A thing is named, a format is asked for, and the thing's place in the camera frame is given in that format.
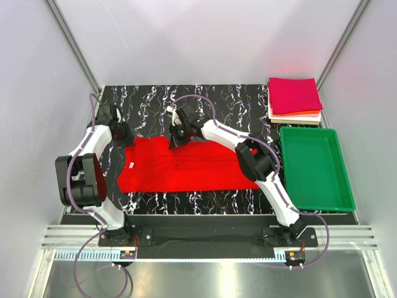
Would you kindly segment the red t shirt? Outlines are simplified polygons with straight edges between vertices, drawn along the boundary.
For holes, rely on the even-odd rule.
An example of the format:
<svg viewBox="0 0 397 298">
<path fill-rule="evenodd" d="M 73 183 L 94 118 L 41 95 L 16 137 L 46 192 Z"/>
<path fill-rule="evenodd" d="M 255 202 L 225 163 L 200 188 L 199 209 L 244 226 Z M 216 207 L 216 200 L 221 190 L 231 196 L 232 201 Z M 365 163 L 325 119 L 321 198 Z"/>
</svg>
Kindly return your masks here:
<svg viewBox="0 0 397 298">
<path fill-rule="evenodd" d="M 123 193 L 259 189 L 241 172 L 235 152 L 211 141 L 169 149 L 164 137 L 136 138 L 117 178 Z"/>
</svg>

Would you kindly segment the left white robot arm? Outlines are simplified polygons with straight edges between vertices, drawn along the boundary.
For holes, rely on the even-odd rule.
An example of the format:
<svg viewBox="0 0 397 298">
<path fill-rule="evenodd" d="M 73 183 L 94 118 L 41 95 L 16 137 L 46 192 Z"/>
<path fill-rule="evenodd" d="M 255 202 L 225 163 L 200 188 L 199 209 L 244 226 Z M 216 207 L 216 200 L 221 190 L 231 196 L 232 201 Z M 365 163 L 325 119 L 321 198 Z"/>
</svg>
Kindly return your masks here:
<svg viewBox="0 0 397 298">
<path fill-rule="evenodd" d="M 99 160 L 111 143 L 125 148 L 132 145 L 134 139 L 121 108 L 115 104 L 101 104 L 80 144 L 69 155 L 55 160 L 62 204 L 93 217 L 107 236 L 122 246 L 133 241 L 134 231 L 125 213 L 107 196 Z"/>
</svg>

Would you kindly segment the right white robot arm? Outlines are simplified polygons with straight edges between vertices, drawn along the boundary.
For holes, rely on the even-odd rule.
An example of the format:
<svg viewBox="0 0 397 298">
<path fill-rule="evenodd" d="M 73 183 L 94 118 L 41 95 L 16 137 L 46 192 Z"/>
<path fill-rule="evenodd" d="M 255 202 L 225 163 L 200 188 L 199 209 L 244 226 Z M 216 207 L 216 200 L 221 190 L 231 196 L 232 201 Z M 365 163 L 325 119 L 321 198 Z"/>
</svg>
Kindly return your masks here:
<svg viewBox="0 0 397 298">
<path fill-rule="evenodd" d="M 280 241 L 295 246 L 304 238 L 307 224 L 289 198 L 279 178 L 280 161 L 259 136 L 241 132 L 221 124 L 216 119 L 201 116 L 191 106 L 168 106 L 171 115 L 170 149 L 187 144 L 192 137 L 218 143 L 236 154 L 239 168 L 245 178 L 254 182 L 271 204 L 280 230 L 275 233 Z"/>
</svg>

